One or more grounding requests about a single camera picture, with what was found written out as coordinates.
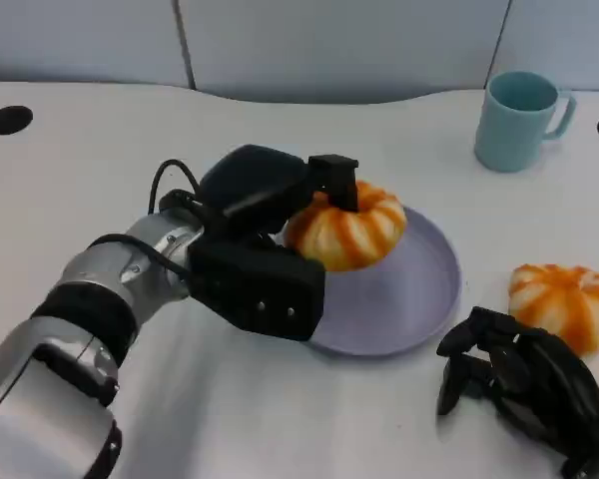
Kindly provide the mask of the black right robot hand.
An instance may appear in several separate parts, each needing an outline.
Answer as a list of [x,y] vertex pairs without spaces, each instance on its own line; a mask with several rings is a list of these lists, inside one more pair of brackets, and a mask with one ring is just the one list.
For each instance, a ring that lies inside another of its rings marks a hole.
[[599,386],[557,335],[475,306],[438,344],[446,358],[436,413],[486,399],[528,438],[564,456],[564,478],[599,478]]

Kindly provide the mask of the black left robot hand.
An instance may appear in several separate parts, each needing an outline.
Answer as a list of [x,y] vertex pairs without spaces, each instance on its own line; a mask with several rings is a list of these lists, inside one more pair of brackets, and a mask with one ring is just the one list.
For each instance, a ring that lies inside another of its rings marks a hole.
[[300,157],[243,145],[214,165],[200,182],[200,199],[214,215],[205,227],[213,240],[276,235],[316,194],[345,212],[358,211],[358,161],[337,154]]

